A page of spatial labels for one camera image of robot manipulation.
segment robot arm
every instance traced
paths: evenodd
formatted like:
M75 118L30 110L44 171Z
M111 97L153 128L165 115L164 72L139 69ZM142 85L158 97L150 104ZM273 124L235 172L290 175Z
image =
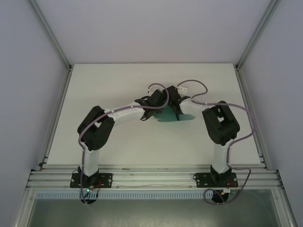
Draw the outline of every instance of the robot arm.
M208 135L214 142L214 160L211 165L211 178L217 184L230 175L227 160L227 148L230 143L236 138L240 126L236 121L228 106L201 106L191 101L187 101L188 96L181 97L178 89L174 86L168 87L169 93L168 106L173 110L177 119L179 115L190 114L196 118L203 119L208 131ZM155 90L149 97L145 96L135 100L130 106L161 106L166 100L166 92ZM143 108L129 108L119 112L115 112L102 118L98 126L92 125L83 135L81 141L85 144L87 151L85 152L84 168L80 166L80 171L83 171L86 178L91 178L98 174L98 159L100 149L106 144L108 137L114 126L132 120L147 120L155 113L160 113L161 110L150 110ZM81 125L78 128L78 133L81 132L96 118L111 110L103 110L99 106L95 106Z
M203 119L207 132L214 142L214 160L211 173L214 181L220 181L225 175L231 173L227 160L227 148L237 137L240 126L228 106L218 105L202 106L187 101L188 96L181 97L174 86L167 88L169 93L169 107L179 120L180 114L190 114L195 118Z
M138 108L135 106L156 107L163 105L165 100L166 96L161 91L155 90L151 96L145 96L143 98L137 99L130 105L127 105L129 108L119 112L115 112L115 110L120 109L121 107L111 110L103 110L100 106L93 107L81 125L78 127L78 134L81 134L91 122L93 122L104 113L111 111L112 113L97 121L97 123L92 125L82 136L81 142L84 144L86 152L84 159L84 168L82 165L80 165L80 171L83 171L86 177L91 177L95 173L98 173L100 149L106 144L114 126L118 126L120 124L133 120L146 121L155 113L161 112L161 109L156 110Z

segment wire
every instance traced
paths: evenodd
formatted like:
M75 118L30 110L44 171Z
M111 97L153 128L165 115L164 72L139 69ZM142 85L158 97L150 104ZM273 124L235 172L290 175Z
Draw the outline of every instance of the wire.
M179 87L181 84L184 84L184 83L186 83L186 82L197 82L197 83L201 84L201 85L205 88L205 92L199 93L199 94L197 94L196 96L205 95L205 94L208 92L207 86L206 86L204 83L202 83L201 81L196 80L196 79L187 79L187 80L184 80L184 81L182 81L181 83L179 83L179 84L177 85L177 87Z
M150 84L148 86L148 89L150 89L151 86L153 85L159 85L161 86L162 88L164 88L164 90L166 91L166 94L167 94L167 98L166 98L166 101L165 103L162 105L162 106L156 106L156 107L153 107L153 106L143 106L143 105L134 105L134 106L124 106L124 107L121 107L121 108L118 108L118 109L115 109L114 111L109 111L107 113L104 113L103 115L101 115L100 117L97 117L95 120L93 120L80 134L79 136L79 139L78 139L78 143L80 145L80 147L82 148L82 171L81 171L81 175L80 175L80 192L81 192L81 195L83 197L83 201L84 201L84 204L87 204L85 198L84 198L84 193L83 193L83 172L84 172L84 161L85 161L85 147L84 145L82 144L81 142L81 139L83 137L83 135L86 133L86 131L92 126L94 125L97 121L99 121L101 118L109 115L109 114L113 114L115 112L119 112L119 111L122 111L122 110L126 110L126 109L132 109L132 108L145 108L145 109L162 109L164 107L166 107L168 101L169 101L169 93L168 93L168 90L162 85L162 84L159 84L159 83L153 83L153 84Z
M115 186L120 186L120 187L127 187L127 188L141 188L141 187L148 187L148 186L183 186L185 184L160 184L160 183L153 183L153 184L139 185L139 186L128 186L128 185L120 185L120 184L116 184L115 183L114 185Z
M231 184L233 184L233 186L235 186L235 188L237 190L237 185L234 182L227 180L227 183L228 183L228 189L231 187Z
M227 156L226 156L226 163L227 163L227 166L228 166L230 169L233 169L233 170L248 170L248 171L249 171L249 173L248 173L248 175L247 175L247 177L246 177L246 179L245 179L245 181L244 181L242 187L238 190L238 193L235 195L235 197L233 197L231 200L229 200L229 201L227 201L227 202L224 202L223 197L222 197L221 194L220 194L219 192L217 192L216 190L213 190L213 189L208 188L208 189L206 189L206 190L204 191L204 196L203 196L203 198L204 198L205 202L207 202L208 204L212 204L212 205L215 205L215 204L217 204L217 205L219 205L219 204L220 204L220 205L224 205L224 204L231 203L231 202L235 201L235 200L240 196L240 194L242 193L242 191L243 191L243 189L244 189L244 187L245 187L245 185L246 185L246 183L247 183L247 181L248 181L248 179L249 179L249 177L250 177L250 174L251 174L251 169L248 168L248 167L243 167L243 168L241 168L241 167L232 167L232 166L230 165L230 162L229 162L229 161L230 161L230 151L231 151L231 147L232 147L233 144L238 143L238 142L240 142L240 141L242 141L242 140L245 140L245 139L251 137L251 136L255 133L255 131L256 131L257 121L256 121L255 117L253 116L253 114L252 114L248 109L246 109L246 108L244 108L243 106L240 106L240 105L236 105L236 104L232 104L232 103L201 103L201 102L195 101L195 100L194 100L195 97L206 94L207 91L208 91L208 89L207 89L207 87L205 86L205 84L203 84L201 81L198 81L198 80L185 80L185 81L179 83L178 86L179 86L180 84L182 84L182 83L187 82L187 81L195 81L195 82L198 82L198 83L202 84L202 85L206 88L206 92L200 93L200 94L196 94L196 95L194 95L194 96L191 97L191 101L192 101L193 103L198 104L198 105L206 105L206 106L208 106L208 105L221 105L221 106L233 106L233 107L237 107L237 108L239 108L239 109L241 109L241 110L244 110L244 111L250 116L250 118L252 119L253 128L252 128L251 133L248 134L248 135L246 135L246 136L244 136L244 137L241 137L240 139L234 140L233 142L231 142L231 143L229 144L229 146L228 146L228 148L227 148ZM212 202L209 202L208 200L206 200L206 193L207 193L208 191L213 191L213 192L215 192L216 194L218 194L218 195L220 196L220 198L222 199L223 203L212 203Z
M98 188L98 191L97 191L97 194L96 194L96 197L98 198L99 197L99 191L100 191L100 188L101 188L101 180L99 179L99 188Z

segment white ceiling panel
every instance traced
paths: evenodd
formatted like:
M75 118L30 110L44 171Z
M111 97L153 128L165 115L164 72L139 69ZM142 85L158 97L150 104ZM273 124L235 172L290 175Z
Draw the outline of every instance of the white ceiling panel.
M236 63L270 0L37 0L74 63Z

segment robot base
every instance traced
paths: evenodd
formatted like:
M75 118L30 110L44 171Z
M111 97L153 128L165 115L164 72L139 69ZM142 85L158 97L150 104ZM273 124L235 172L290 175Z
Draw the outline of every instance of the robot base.
M81 177L81 169L78 168L78 173L73 173L71 175L71 188L80 188L80 177ZM90 186L94 186L95 188L111 188L113 181L113 174L108 173L99 173L96 172L94 175L88 177L83 175L83 188L89 188Z
M215 203L223 203L223 202L226 202L228 200L228 197L229 197L229 193L224 193L224 194L221 194L223 200L221 199L221 197L214 193L213 197L212 197L212 201L214 201Z
M238 187L237 175L229 172L224 177L214 180L214 173L196 173L194 175L197 188L235 188Z

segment enclosure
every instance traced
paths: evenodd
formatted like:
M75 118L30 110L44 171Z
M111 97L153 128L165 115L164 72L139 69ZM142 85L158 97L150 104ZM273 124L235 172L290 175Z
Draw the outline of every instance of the enclosure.
M1 226L302 226L302 10L300 0L2 1ZM162 115L113 130L98 160L112 187L84 206L70 183L89 110L187 79L208 86L200 101L256 118L231 154L251 169L239 198L203 201L193 176L214 159L206 127ZM238 137L248 134L252 119L232 111ZM235 173L241 187L248 171Z

